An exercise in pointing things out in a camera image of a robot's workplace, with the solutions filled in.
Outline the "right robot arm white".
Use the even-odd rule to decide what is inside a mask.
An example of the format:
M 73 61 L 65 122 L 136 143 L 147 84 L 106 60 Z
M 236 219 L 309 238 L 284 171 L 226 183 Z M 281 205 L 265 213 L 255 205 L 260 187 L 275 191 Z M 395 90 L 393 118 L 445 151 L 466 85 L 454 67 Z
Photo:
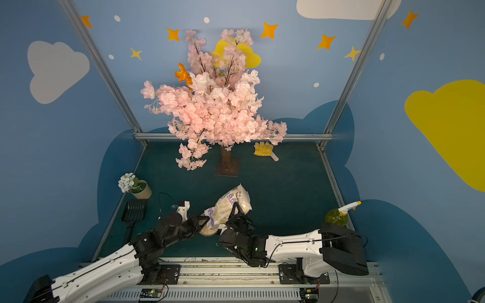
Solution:
M 295 278 L 303 283 L 330 270 L 369 274 L 362 235 L 346 227 L 323 222 L 317 230 L 292 236 L 255 236 L 253 229 L 249 215 L 236 203 L 220 225 L 219 244 L 251 267 L 294 260 Z

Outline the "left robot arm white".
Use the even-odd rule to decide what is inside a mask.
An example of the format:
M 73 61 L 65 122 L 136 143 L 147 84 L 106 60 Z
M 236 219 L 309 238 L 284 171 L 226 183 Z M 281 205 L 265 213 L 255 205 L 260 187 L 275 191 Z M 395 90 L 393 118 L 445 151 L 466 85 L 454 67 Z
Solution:
M 84 268 L 51 279 L 36 279 L 24 302 L 97 302 L 125 287 L 153 283 L 162 278 L 159 258 L 173 244 L 199 234 L 207 216 L 183 217 L 171 213 L 159 218 L 156 228 Z

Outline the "white purple oats bag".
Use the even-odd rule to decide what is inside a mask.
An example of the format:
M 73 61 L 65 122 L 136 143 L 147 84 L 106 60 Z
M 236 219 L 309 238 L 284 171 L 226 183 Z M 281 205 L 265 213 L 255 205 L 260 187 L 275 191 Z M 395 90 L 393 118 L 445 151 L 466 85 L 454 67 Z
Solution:
M 239 204 L 244 214 L 252 210 L 249 193 L 241 184 L 219 198 L 214 207 L 207 208 L 203 212 L 203 216 L 207 216 L 210 219 L 200 231 L 201 235 L 210 237 L 215 235 L 220 229 L 223 229 L 235 203 Z

